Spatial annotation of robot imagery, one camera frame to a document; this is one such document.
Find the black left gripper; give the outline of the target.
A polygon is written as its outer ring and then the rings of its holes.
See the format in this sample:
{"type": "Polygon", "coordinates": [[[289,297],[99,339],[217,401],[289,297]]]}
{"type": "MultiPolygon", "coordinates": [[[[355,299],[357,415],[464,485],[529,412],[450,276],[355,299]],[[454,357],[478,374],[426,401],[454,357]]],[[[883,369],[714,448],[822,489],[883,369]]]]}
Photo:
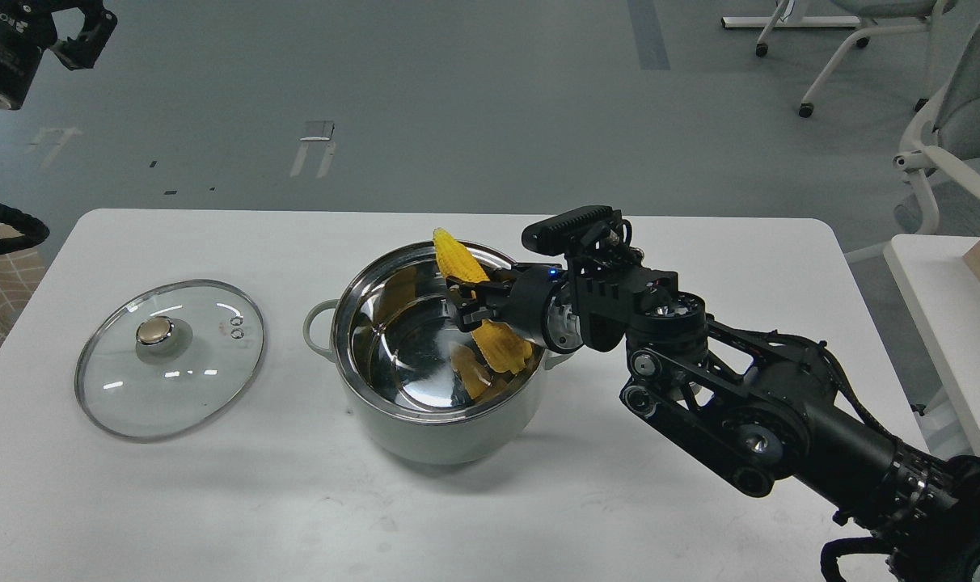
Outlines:
{"type": "Polygon", "coordinates": [[[0,1],[0,109],[21,109],[46,48],[68,70],[94,69],[117,22],[103,1],[0,1]],[[55,40],[51,12],[65,10],[79,10],[83,24],[55,40]]]}

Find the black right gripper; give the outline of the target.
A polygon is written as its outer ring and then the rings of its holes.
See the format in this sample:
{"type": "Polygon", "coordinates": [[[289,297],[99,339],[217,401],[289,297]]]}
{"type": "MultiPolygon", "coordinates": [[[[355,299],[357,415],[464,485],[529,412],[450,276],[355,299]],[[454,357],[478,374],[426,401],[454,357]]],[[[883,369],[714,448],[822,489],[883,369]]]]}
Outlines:
{"type": "Polygon", "coordinates": [[[568,273],[559,265],[515,265],[494,269],[487,280],[449,275],[445,281],[454,294],[454,326],[460,331],[497,322],[553,353],[584,346],[568,273]]]}

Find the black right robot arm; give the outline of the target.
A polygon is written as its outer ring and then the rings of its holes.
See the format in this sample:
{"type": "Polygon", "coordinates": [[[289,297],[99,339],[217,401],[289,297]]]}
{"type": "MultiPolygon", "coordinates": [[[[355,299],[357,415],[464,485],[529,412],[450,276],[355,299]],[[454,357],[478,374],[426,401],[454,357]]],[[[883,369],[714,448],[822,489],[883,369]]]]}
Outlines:
{"type": "Polygon", "coordinates": [[[446,230],[433,233],[450,317],[491,367],[516,371],[517,340],[558,354],[626,349],[620,401],[745,495],[794,478],[867,537],[822,547],[826,581],[840,559],[882,554],[899,581],[980,581],[980,457],[937,459],[868,412],[823,340],[727,327],[671,270],[643,265],[619,211],[587,206],[535,222],[527,250],[564,264],[488,272],[446,230]]]}

